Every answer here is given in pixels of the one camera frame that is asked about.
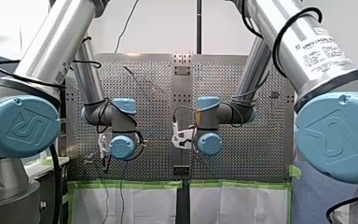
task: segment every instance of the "white wall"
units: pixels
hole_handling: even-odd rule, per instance
[[[48,15],[48,0],[0,0],[0,56],[20,59]]]
[[[89,34],[99,53],[115,51],[117,39],[135,0],[112,0]],[[196,52],[196,0],[140,0],[118,52]],[[234,4],[203,0],[202,53],[248,54],[254,36]]]

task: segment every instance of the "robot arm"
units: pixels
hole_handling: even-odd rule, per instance
[[[358,184],[358,66],[310,13],[321,17],[320,11],[298,0],[232,2],[254,20],[296,90],[295,135],[303,156],[322,174]]]
[[[103,14],[107,3],[57,1],[14,75],[0,78],[0,158],[30,157],[55,141],[61,128],[61,84],[75,57],[83,61],[93,59],[91,43],[83,41],[83,37],[92,19]],[[114,126],[111,154],[127,159],[138,139],[135,101],[106,101],[97,70],[83,63],[75,63],[74,68],[85,103],[83,118],[92,125]]]

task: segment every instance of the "pegboard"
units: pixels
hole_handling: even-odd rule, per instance
[[[190,79],[177,81],[174,55],[99,54],[100,77],[105,96],[136,100],[138,128],[149,144],[144,154],[132,161],[126,172],[131,180],[172,180],[177,152],[172,149],[172,111],[178,88],[196,106],[202,95],[229,100],[241,78],[245,56],[191,56]],[[134,75],[124,69],[127,66]],[[67,152],[72,158],[72,180],[109,177],[120,179],[124,162],[112,160],[108,175],[102,173],[96,128],[83,122],[82,101],[73,74],[67,78]],[[271,99],[271,93],[279,93]],[[246,179],[283,182],[288,177],[293,141],[293,91],[275,70],[260,92],[257,119],[243,128],[222,125],[223,152],[207,158],[190,154],[191,177],[197,179]]]
[[[217,95],[229,101],[244,66],[239,56],[194,56],[193,106],[200,96]],[[191,178],[287,181],[293,145],[293,102],[290,84],[271,68],[258,95],[256,120],[241,128],[220,125],[222,152],[211,158],[193,153]]]

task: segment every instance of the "black cable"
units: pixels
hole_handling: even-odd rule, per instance
[[[121,197],[121,202],[123,203],[123,209],[121,210],[120,224],[123,224],[123,217],[124,217],[125,204],[124,204],[124,196],[123,196],[123,181],[124,181],[124,178],[125,178],[125,174],[126,174],[128,164],[129,164],[129,162],[125,161],[124,168],[123,168],[123,173],[122,173],[121,179],[120,179],[120,197]]]
[[[114,107],[118,112],[120,112],[120,114],[124,115],[127,119],[131,120],[135,124],[135,127],[138,126],[138,123],[136,122],[136,120],[133,119],[130,115],[128,115],[126,112],[122,111],[120,108],[118,108],[118,106],[116,106],[112,102],[110,102],[110,105],[112,107]]]
[[[135,4],[133,5],[132,10],[131,10],[130,16],[127,18],[127,21],[126,21],[126,24],[125,24],[125,26],[124,26],[124,29],[123,29],[123,31],[121,32],[121,35],[118,37],[117,45],[116,45],[116,49],[115,49],[115,53],[117,53],[118,47],[120,46],[121,37],[124,35],[124,33],[126,33],[127,26],[129,25],[130,19],[131,19],[131,17],[132,17],[132,13],[133,13],[133,11],[135,10],[136,5],[138,5],[138,2],[139,2],[139,0],[136,0],[136,1],[135,1]]]
[[[249,19],[249,22],[251,23],[251,25],[249,25],[248,21],[246,20],[245,10],[246,10],[246,8],[245,8],[245,0],[242,0],[242,13],[241,13],[241,16],[242,16],[243,23],[245,24],[246,28],[248,28],[248,30],[252,34],[254,34],[257,37],[260,37],[260,38],[263,39],[263,36],[255,30],[255,28],[252,25],[252,22],[250,21],[250,19]]]
[[[88,41],[88,40],[91,40],[91,36],[86,36],[82,41],[81,43],[83,44],[84,42]]]
[[[358,203],[358,197],[355,197],[355,198],[351,198],[351,199],[348,199],[344,202],[341,202],[341,203],[337,203],[335,205],[333,205],[332,207],[330,207],[329,209],[327,209],[326,211],[326,218],[327,218],[327,221],[329,223],[333,223],[333,220],[331,219],[330,215],[336,210],[338,209],[339,207],[342,207],[344,205],[348,205],[348,204],[351,204],[351,203]]]
[[[301,16],[303,16],[304,14],[306,14],[308,12],[315,12],[316,14],[318,14],[318,16],[319,16],[318,22],[322,22],[322,19],[323,19],[322,11],[317,7],[307,7],[305,9],[301,10],[300,12],[298,12],[293,17],[291,17],[289,20],[287,20],[286,24],[283,26],[283,28],[280,30],[280,32],[277,34],[277,37],[275,38],[275,42],[274,42],[274,45],[272,48],[272,61],[274,63],[275,68],[277,69],[277,71],[283,77],[286,77],[286,74],[283,72],[283,70],[281,69],[281,67],[278,63],[279,46],[281,45],[281,41],[282,41],[283,36],[286,33],[286,31],[293,25],[293,23],[295,23],[299,18],[301,18]]]
[[[136,134],[138,134],[138,137],[139,137],[139,144],[141,144],[141,149],[139,150],[138,154],[136,154],[134,157],[132,158],[129,158],[129,159],[126,159],[124,161],[134,161],[136,159],[138,159],[138,157],[140,157],[142,155],[142,153],[144,152],[144,149],[145,149],[145,146],[144,146],[144,143],[145,143],[145,140],[144,140],[144,137],[142,136],[142,133],[138,130],[135,130]]]
[[[60,221],[60,209],[62,204],[62,175],[60,162],[54,144],[50,146],[51,159],[54,167],[54,181],[55,181],[55,195],[54,195],[54,214],[53,224],[59,224]]]
[[[245,119],[243,118],[242,113],[240,110],[238,110],[234,105],[231,105],[230,103],[222,102],[223,105],[228,105],[232,110],[234,110],[240,117],[241,117],[241,123],[239,125],[231,124],[233,128],[240,128],[242,127],[243,123],[245,122]]]
[[[172,122],[176,122],[176,111],[180,108],[183,109],[188,109],[188,110],[192,110],[192,111],[197,111],[197,109],[190,107],[190,106],[186,106],[186,105],[179,105],[177,106],[174,110],[173,110],[173,115],[172,115]]]
[[[100,131],[100,126],[103,125],[103,115],[106,111],[106,108],[110,105],[109,98],[105,98],[106,104],[100,108],[98,111],[98,121],[97,121],[97,133],[104,133],[108,126],[104,126],[103,129]]]
[[[98,63],[96,61],[82,61],[82,60],[73,60],[73,63],[90,63],[90,64],[95,64],[96,68],[101,68],[103,65],[101,63]]]
[[[2,64],[11,64],[11,63],[19,63],[20,61],[21,60],[5,60],[5,61],[0,61],[0,65],[2,65]],[[16,74],[10,73],[10,72],[8,72],[7,70],[5,70],[5,69],[3,69],[1,67],[0,67],[0,73],[5,74],[5,75],[10,76],[10,77],[14,77],[14,78],[16,78],[16,79],[18,79],[20,81],[24,81],[24,82],[31,82],[31,83],[39,84],[39,85],[42,85],[42,86],[49,86],[49,87],[53,87],[53,88],[58,88],[60,90],[65,89],[65,86],[63,86],[63,85],[50,84],[50,83],[38,81],[38,80],[35,80],[35,79],[31,79],[31,78],[28,78],[28,77],[21,77],[21,76],[18,76]]]
[[[107,186],[106,186],[106,180],[103,178],[103,184],[104,184],[104,188],[106,190],[106,200],[105,200],[105,204],[106,204],[106,212],[105,212],[105,217],[103,219],[103,224],[105,224],[106,220],[107,220],[107,217],[109,215],[109,190],[107,189]]]

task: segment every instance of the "metal pole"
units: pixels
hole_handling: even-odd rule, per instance
[[[94,50],[90,40],[85,41],[75,56],[79,61],[94,61]],[[89,63],[73,64],[77,85],[85,105],[104,100],[103,85],[101,84],[98,69]]]
[[[202,0],[197,0],[197,54],[202,54]]]
[[[62,84],[95,16],[92,0],[61,0],[54,4],[15,70],[18,76]],[[51,87],[39,89],[57,97]]]
[[[257,38],[252,45],[245,68],[243,69],[240,84],[233,99],[236,101],[251,102],[255,99],[255,90],[269,71],[271,50],[263,39]]]

